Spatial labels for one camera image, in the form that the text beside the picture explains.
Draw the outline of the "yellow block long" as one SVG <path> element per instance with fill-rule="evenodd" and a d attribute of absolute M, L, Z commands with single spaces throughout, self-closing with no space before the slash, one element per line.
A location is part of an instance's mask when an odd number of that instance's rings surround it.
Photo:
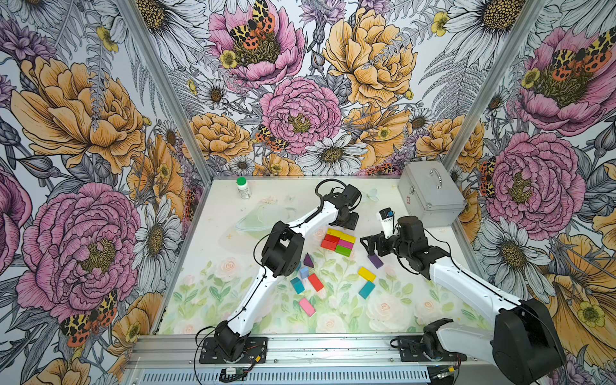
<path fill-rule="evenodd" d="M 332 229 L 332 228 L 327 230 L 327 234 L 332 236 L 332 237 L 337 237 L 337 238 L 340 238 L 340 237 L 343 236 L 342 232 L 340 232 L 339 230 L 336 230 L 336 229 Z"/>

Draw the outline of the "red block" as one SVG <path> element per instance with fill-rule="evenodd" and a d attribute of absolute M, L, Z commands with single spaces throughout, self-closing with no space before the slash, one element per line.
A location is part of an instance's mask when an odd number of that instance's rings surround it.
<path fill-rule="evenodd" d="M 323 241 L 324 241 L 324 242 L 326 242 L 326 243 L 330 243 L 330 244 L 338 245 L 338 243 L 339 243 L 339 241 L 340 241 L 340 238 L 339 238 L 339 237 L 335 237 L 335 236 L 334 236 L 334 235 L 332 235 L 332 234 L 327 234 L 327 235 L 324 237 Z"/>
<path fill-rule="evenodd" d="M 311 274 L 308 277 L 308 280 L 316 292 L 319 292 L 320 290 L 324 288 L 324 285 L 319 279 L 319 277 L 317 276 L 317 274 Z"/>
<path fill-rule="evenodd" d="M 338 242 L 337 241 L 328 241 L 328 240 L 323 240 L 321 243 L 321 247 L 326 249 L 326 250 L 332 250 L 335 251 L 336 248 L 338 246 Z"/>

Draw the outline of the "magenta block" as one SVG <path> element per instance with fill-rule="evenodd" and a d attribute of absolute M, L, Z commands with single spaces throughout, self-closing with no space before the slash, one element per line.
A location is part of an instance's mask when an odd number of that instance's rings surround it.
<path fill-rule="evenodd" d="M 352 250 L 353 247 L 354 247 L 354 244 L 352 242 L 348 242 L 348 241 L 345 241 L 343 239 L 340 239 L 338 241 L 338 245 L 341 246 L 341 247 L 344 247 L 344 248 L 346 248 L 348 250 Z"/>

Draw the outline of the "green block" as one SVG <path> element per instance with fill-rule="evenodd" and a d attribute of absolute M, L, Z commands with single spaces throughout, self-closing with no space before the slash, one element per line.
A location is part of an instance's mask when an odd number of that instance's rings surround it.
<path fill-rule="evenodd" d="M 351 256 L 351 249 L 348 249 L 343 245 L 337 245 L 335 248 L 335 253 L 349 258 Z"/>

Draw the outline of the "purple triangle block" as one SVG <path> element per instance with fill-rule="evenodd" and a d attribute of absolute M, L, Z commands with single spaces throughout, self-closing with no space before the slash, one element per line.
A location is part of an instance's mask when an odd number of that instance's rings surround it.
<path fill-rule="evenodd" d="M 303 264 L 309 268 L 314 268 L 314 261 L 309 253 L 305 255 Z"/>

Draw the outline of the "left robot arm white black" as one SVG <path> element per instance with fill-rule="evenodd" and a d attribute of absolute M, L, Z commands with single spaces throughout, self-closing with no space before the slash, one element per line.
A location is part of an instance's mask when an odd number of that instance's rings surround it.
<path fill-rule="evenodd" d="M 361 202 L 361 192 L 352 184 L 334 178 L 325 179 L 319 184 L 327 182 L 340 184 L 342 189 L 332 189 L 326 195 L 315 189 L 314 193 L 319 198 L 319 206 L 315 210 L 290 223 L 276 222 L 267 236 L 261 239 L 265 245 L 253 284 L 231 316 L 214 328 L 213 342 L 217 356 L 235 362 L 244 355 L 261 305 L 282 278 L 296 271 L 307 236 L 325 225 L 349 230 L 356 228 L 359 214 L 355 209 Z"/>

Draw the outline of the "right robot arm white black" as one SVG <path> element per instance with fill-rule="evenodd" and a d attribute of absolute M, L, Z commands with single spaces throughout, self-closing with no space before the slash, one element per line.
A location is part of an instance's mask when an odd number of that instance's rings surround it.
<path fill-rule="evenodd" d="M 430 245 L 430 232 L 419 218 L 399 218 L 391 231 L 361 237 L 370 255 L 393 254 L 407 271 L 440 285 L 479 313 L 491 330 L 466 327 L 442 318 L 426 325 L 418 343 L 400 340 L 400 348 L 438 361 L 464 355 L 497 367 L 514 384 L 532 384 L 566 367 L 566 354 L 547 307 L 498 289 L 460 266 L 450 250 Z"/>

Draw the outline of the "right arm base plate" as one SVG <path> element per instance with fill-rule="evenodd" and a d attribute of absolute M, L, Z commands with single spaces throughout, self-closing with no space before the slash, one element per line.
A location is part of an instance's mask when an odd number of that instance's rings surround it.
<path fill-rule="evenodd" d="M 401 335 L 390 341 L 390 346 L 399 352 L 404 363 L 465 362 L 464 354 L 446 351 L 431 335 Z"/>

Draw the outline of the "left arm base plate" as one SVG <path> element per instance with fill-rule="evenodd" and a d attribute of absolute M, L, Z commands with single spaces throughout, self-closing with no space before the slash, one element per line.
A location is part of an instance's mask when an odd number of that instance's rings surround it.
<path fill-rule="evenodd" d="M 241 338 L 228 347 L 215 338 L 206 338 L 198 354 L 200 364 L 263 364 L 266 362 L 269 339 L 266 337 Z"/>

